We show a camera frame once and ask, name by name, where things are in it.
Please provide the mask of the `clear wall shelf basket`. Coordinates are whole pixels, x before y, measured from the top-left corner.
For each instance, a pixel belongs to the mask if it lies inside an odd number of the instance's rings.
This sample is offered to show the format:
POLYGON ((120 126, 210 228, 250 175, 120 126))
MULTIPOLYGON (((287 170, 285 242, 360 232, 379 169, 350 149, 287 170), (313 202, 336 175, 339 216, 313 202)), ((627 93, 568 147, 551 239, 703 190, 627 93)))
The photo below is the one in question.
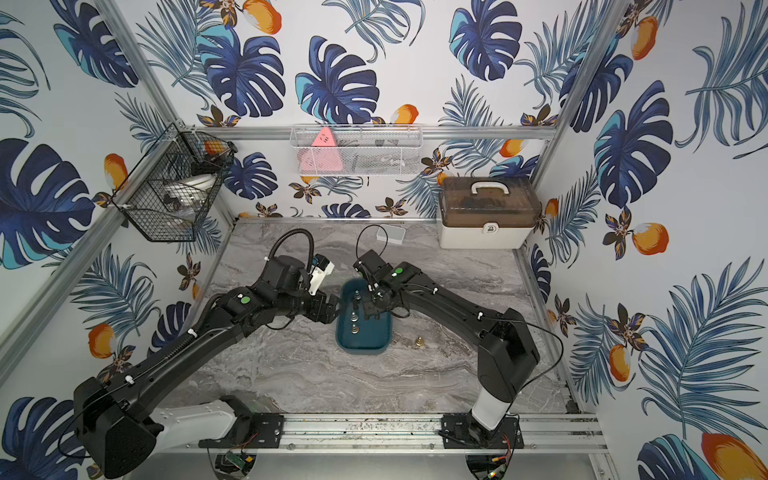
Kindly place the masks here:
POLYGON ((420 171, 423 130, 414 125, 295 125, 290 145, 298 170, 306 176, 398 176, 420 171), (304 174, 299 170, 299 150, 309 147, 322 127, 330 127, 344 161, 341 173, 304 174))

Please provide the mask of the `pink triangle item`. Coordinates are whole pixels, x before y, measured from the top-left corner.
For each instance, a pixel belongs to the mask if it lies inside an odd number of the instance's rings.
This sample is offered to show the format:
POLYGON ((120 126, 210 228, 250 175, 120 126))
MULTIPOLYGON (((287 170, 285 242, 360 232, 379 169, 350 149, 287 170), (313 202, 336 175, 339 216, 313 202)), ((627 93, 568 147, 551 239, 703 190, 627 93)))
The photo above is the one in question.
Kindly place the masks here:
POLYGON ((304 174, 341 173, 344 161, 330 127, 322 127, 309 147, 299 150, 299 170, 304 174))

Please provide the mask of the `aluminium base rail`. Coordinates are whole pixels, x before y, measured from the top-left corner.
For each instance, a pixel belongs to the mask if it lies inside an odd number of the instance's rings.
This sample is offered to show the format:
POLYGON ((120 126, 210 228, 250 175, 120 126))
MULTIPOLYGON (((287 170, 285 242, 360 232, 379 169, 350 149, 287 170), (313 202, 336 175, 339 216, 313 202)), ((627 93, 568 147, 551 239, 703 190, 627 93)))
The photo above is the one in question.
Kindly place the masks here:
POLYGON ((594 415, 512 414, 492 447, 471 448, 464 414, 284 414, 262 425, 247 450, 299 454, 606 454, 608 444, 594 415))

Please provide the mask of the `white box with brown lid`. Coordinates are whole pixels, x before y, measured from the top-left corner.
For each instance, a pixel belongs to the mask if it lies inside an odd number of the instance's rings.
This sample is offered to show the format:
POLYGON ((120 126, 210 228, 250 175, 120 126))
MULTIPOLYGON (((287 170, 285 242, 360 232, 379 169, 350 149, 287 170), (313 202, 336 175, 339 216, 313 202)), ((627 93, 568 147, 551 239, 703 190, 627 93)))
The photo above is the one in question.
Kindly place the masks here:
POLYGON ((448 177, 439 194, 439 245, 516 250, 540 213, 541 202, 526 178, 448 177))

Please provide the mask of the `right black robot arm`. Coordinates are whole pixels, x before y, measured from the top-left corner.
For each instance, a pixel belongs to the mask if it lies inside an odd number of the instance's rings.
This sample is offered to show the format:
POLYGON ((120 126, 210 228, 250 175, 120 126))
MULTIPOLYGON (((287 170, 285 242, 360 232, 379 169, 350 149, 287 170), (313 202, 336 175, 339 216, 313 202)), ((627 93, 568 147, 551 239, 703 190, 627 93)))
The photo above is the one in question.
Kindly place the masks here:
POLYGON ((476 348, 481 390, 470 410, 471 424, 496 430, 541 360, 531 325, 516 310, 482 307, 408 263, 373 269, 358 261, 354 268, 366 280, 376 308, 416 311, 476 348))

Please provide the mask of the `small white square box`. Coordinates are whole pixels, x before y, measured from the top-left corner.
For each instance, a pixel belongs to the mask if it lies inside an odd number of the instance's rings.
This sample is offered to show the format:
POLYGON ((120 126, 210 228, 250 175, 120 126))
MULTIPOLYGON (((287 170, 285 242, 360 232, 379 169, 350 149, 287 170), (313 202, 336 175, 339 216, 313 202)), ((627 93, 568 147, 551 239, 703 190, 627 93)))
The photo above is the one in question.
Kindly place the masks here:
POLYGON ((402 245, 405 240, 407 230, 404 227, 383 224, 380 225, 376 232, 376 239, 379 242, 384 242, 393 245, 402 245))

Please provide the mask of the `teal plastic storage box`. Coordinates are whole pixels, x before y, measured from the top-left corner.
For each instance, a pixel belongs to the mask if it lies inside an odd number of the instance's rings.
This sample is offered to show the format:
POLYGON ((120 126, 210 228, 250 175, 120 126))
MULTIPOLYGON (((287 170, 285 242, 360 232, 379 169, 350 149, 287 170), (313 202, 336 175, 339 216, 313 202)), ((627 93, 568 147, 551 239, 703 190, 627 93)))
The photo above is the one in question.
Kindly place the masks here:
POLYGON ((352 279, 341 288, 339 315, 336 320, 336 342, 349 354, 378 355, 384 352, 392 340, 392 315, 385 313, 380 318, 364 318, 361 300, 354 298, 355 291, 363 293, 365 286, 362 278, 352 279), (353 322, 351 314, 357 312, 359 320, 353 322), (357 325, 358 334, 351 332, 351 327, 357 325))

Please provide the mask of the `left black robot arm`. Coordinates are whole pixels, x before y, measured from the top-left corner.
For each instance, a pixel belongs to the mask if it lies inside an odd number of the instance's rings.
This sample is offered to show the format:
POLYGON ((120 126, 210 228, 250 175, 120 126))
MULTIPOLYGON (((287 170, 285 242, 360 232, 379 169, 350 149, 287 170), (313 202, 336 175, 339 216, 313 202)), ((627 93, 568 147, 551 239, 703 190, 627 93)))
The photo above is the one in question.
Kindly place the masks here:
POLYGON ((303 316, 330 324, 340 299, 279 293, 263 298, 247 287, 221 294, 198 323, 106 383, 90 377, 73 393, 74 434, 107 479, 119 478, 143 463, 165 430, 151 419, 159 403, 182 381, 225 349, 278 316, 303 316))

